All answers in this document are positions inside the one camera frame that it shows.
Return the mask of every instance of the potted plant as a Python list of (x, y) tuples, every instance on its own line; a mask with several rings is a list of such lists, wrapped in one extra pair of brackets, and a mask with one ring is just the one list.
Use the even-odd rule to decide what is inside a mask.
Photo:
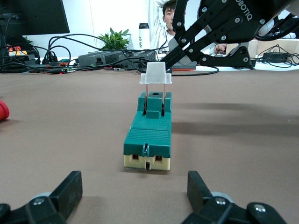
[(27, 41), (28, 41), (28, 43), (32, 43), (33, 42), (33, 40), (31, 40), (31, 39), (28, 39), (28, 37), (26, 36), (26, 37), (24, 37)]
[(128, 39), (124, 39), (124, 36), (128, 36), (129, 29), (122, 32), (114, 32), (112, 28), (110, 28), (110, 35), (105, 34), (101, 36), (98, 36), (101, 40), (104, 41), (105, 46), (103, 49), (106, 50), (115, 50), (115, 49), (127, 49), (127, 44), (129, 43)]

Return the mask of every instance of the power adapter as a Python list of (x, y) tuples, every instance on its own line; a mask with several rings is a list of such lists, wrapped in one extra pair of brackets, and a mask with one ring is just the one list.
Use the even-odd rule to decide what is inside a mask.
[(284, 63), (287, 62), (288, 57), (289, 57), (288, 53), (270, 52), (270, 53), (264, 53), (262, 60), (269, 63)]

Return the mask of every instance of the white bottle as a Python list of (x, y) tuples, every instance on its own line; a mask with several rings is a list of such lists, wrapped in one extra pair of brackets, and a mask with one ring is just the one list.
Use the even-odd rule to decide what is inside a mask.
[(139, 24), (139, 49), (150, 49), (150, 27), (148, 23)]

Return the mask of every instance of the desk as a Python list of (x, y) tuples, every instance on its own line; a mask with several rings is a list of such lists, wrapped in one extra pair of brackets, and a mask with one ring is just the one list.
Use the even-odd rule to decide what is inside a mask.
[[(298, 71), (173, 77), (171, 170), (123, 166), (123, 142), (145, 86), (135, 72), (0, 74), (0, 200), (12, 209), (81, 170), (70, 224), (171, 223), (191, 213), (187, 172), (245, 208), (273, 206), (298, 223)], [(161, 91), (154, 85), (149, 91)]]

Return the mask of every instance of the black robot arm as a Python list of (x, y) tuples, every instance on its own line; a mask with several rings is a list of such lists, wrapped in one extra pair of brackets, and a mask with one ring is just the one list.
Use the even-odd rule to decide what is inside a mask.
[[(243, 43), (254, 39), (264, 24), (297, 0), (202, 0), (198, 19), (185, 30), (187, 1), (177, 1), (172, 23), (176, 34), (169, 42), (169, 54), (161, 59), (166, 69), (177, 62), (187, 65), (192, 61), (203, 66), (250, 66), (246, 47), (240, 47), (226, 57), (205, 55), (201, 50), (214, 42)], [(186, 47), (203, 29), (207, 34)]]

